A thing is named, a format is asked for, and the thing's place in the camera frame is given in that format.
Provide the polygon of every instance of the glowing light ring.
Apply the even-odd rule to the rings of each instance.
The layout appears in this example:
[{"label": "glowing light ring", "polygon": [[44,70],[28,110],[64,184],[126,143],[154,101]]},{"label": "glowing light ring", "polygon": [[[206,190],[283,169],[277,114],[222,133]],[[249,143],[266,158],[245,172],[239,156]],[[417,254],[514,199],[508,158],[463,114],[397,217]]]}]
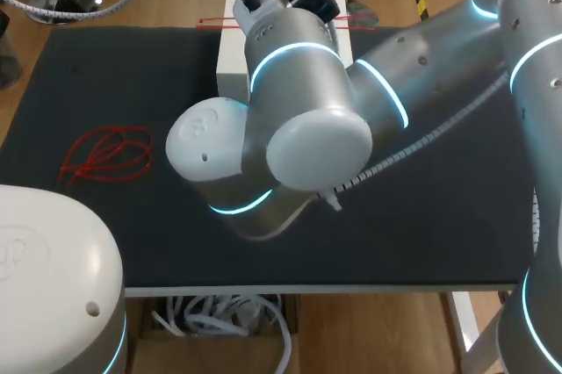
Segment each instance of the glowing light ring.
[{"label": "glowing light ring", "polygon": [[211,207],[211,210],[215,211],[216,213],[220,213],[220,214],[240,214],[240,213],[247,212],[248,210],[252,210],[257,205],[260,205],[267,197],[270,196],[270,194],[272,192],[273,192],[273,190],[269,190],[269,191],[265,192],[260,198],[252,201],[249,205],[245,205],[244,207],[241,207],[239,209],[221,210],[221,209],[217,209],[215,207],[212,207],[211,205],[209,205],[209,207]]},{"label": "glowing light ring", "polygon": [[276,49],[271,54],[269,54],[265,58],[263,58],[262,61],[259,63],[259,65],[256,67],[256,71],[254,71],[254,74],[252,75],[252,79],[249,83],[250,94],[254,91],[254,86],[256,85],[257,76],[260,74],[260,72],[263,70],[263,67],[265,67],[265,65],[269,61],[273,60],[275,57],[277,57],[277,56],[279,56],[279,55],[281,55],[281,54],[283,54],[287,51],[291,51],[293,49],[299,49],[299,48],[302,48],[302,47],[312,47],[312,48],[320,49],[322,51],[330,52],[340,62],[342,62],[342,58],[340,58],[340,55],[338,55],[333,49],[330,49],[329,47],[321,45],[320,43],[299,42],[299,43],[291,43],[291,45],[285,45],[284,47],[280,47],[279,49]]},{"label": "glowing light ring", "polygon": [[535,340],[538,348],[541,349],[543,355],[548,359],[548,361],[552,364],[554,368],[558,370],[558,372],[562,373],[562,366],[554,359],[551,353],[546,350],[546,347],[541,342],[540,338],[538,337],[535,328],[533,327],[533,323],[530,321],[529,310],[527,309],[527,277],[529,277],[529,272],[525,275],[525,280],[523,281],[523,288],[522,288],[522,301],[523,301],[523,314],[525,315],[525,321],[527,321],[527,327],[529,328],[531,336]]},{"label": "glowing light ring", "polygon": [[109,365],[107,365],[107,368],[104,370],[104,372],[102,372],[102,374],[108,374],[112,369],[112,366],[115,364],[115,361],[117,361],[117,357],[119,356],[119,352],[121,352],[121,348],[123,347],[123,342],[125,341],[125,335],[126,335],[126,315],[125,315],[125,322],[123,323],[123,333],[121,334],[121,340],[119,341],[119,346],[115,351],[115,355],[113,356],[112,361],[109,363]]},{"label": "glowing light ring", "polygon": [[541,49],[543,49],[545,47],[548,47],[549,45],[551,45],[554,42],[558,42],[559,40],[562,40],[562,33],[557,34],[556,36],[552,36],[551,38],[549,38],[547,40],[543,40],[541,43],[539,43],[538,45],[533,47],[528,53],[526,53],[521,58],[521,60],[519,60],[519,62],[517,62],[517,65],[515,65],[515,67],[513,68],[513,71],[511,72],[511,80],[509,80],[509,89],[511,90],[511,93],[513,93],[513,83],[515,81],[515,77],[517,76],[517,73],[519,72],[519,70],[522,68],[523,64],[525,62],[527,62],[529,60],[529,58],[531,56],[533,56],[534,54],[536,54],[538,51],[540,51]]},{"label": "glowing light ring", "polygon": [[375,78],[377,78],[377,80],[383,85],[383,87],[386,89],[386,92],[388,93],[388,96],[390,96],[390,98],[393,100],[394,104],[398,108],[398,112],[400,113],[400,116],[402,117],[403,126],[404,126],[404,128],[406,128],[408,126],[408,124],[410,123],[410,120],[407,117],[406,109],[404,108],[404,105],[401,103],[400,99],[398,98],[398,95],[394,91],[393,86],[391,86],[390,83],[383,77],[383,75],[380,74],[367,61],[357,60],[357,64],[363,65],[365,68],[367,68],[369,70],[369,72],[371,74],[373,74],[375,76]]}]

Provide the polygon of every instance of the dark gray work surface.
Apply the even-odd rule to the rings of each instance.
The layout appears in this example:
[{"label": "dark gray work surface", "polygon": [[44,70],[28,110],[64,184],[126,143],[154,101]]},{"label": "dark gray work surface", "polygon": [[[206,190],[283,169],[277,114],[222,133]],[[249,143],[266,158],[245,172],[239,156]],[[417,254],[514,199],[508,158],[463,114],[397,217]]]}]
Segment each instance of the dark gray work surface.
[{"label": "dark gray work surface", "polygon": [[[353,32],[356,55],[391,32]],[[533,187],[507,90],[430,147],[342,194],[342,212],[316,202],[272,241],[237,237],[164,153],[176,118],[217,94],[219,40],[185,29],[53,31],[0,149],[0,183],[59,191],[58,168],[82,134],[145,126],[155,141],[147,175],[127,184],[77,181],[66,191],[112,230],[126,287],[460,286],[513,284],[523,275]],[[491,80],[482,75],[466,91]],[[413,123],[378,157],[429,129]]]}]

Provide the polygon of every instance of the table leg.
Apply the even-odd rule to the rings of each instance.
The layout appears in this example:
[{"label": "table leg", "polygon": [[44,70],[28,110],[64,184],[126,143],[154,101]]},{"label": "table leg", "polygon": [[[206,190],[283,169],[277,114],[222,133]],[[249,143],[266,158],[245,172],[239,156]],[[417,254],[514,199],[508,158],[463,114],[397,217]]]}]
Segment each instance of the table leg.
[{"label": "table leg", "polygon": [[498,359],[498,320],[501,310],[495,314],[472,347],[461,358],[462,374],[484,374]]}]

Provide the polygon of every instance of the red wire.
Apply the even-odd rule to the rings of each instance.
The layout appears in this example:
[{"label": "red wire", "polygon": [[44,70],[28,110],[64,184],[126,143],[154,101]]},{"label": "red wire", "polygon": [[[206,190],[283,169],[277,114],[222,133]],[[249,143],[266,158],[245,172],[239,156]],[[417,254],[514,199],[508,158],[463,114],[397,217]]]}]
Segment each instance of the red wire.
[{"label": "red wire", "polygon": [[[353,14],[351,16],[337,16],[334,18],[334,20],[357,20],[360,18],[369,18],[372,17],[371,14]],[[199,23],[204,23],[205,21],[224,21],[224,20],[236,20],[236,18],[234,17],[206,17],[206,18],[200,18],[199,19]]]},{"label": "red wire", "polygon": [[[139,132],[148,137],[148,144],[137,140],[128,140],[126,134],[130,132]],[[75,155],[76,150],[89,138],[98,134],[103,134],[100,140],[91,149],[86,162],[70,165],[69,162]],[[107,146],[104,144],[109,142],[113,137],[119,136],[119,142],[113,142]],[[129,148],[137,148],[142,153],[130,159],[127,162],[103,165],[117,156],[119,153]],[[132,168],[140,162],[146,161],[136,172],[126,176],[100,176],[90,175],[92,172],[118,171],[122,169]],[[77,178],[90,179],[105,183],[120,183],[133,180],[148,171],[152,162],[152,136],[146,128],[141,126],[100,126],[80,137],[70,148],[64,163],[59,170],[57,182],[62,182],[62,178],[67,172],[74,171],[74,175],[66,183],[69,187]]]},{"label": "red wire", "polygon": [[[240,29],[238,25],[196,25],[197,30],[205,29]],[[377,27],[362,27],[362,26],[350,26],[350,27],[336,27],[336,30],[377,30]]]}]

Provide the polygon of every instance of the wooden floor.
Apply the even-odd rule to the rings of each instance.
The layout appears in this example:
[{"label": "wooden floor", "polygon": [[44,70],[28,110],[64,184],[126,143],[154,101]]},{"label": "wooden floor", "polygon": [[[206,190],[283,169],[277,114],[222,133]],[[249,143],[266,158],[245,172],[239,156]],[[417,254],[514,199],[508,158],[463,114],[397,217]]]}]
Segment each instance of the wooden floor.
[{"label": "wooden floor", "polygon": [[[414,0],[360,1],[375,11],[381,25],[407,26],[420,19]],[[426,0],[430,15],[446,10],[458,1],[461,0]],[[133,0],[108,18],[77,23],[73,27],[189,27],[200,18],[221,16],[223,3],[224,0]],[[11,37],[25,73],[19,83],[0,92],[0,142],[51,30],[49,26],[33,23],[21,11],[6,6],[3,9],[12,18]],[[472,294],[472,301],[478,311],[479,326],[483,328],[500,307],[497,295],[491,292]],[[445,320],[442,301],[435,293],[303,296],[296,342],[299,364],[292,372],[452,373],[456,367],[454,347]],[[218,372],[210,367],[206,366],[201,372]],[[158,374],[156,370],[146,372]],[[261,371],[247,367],[245,372]]]}]

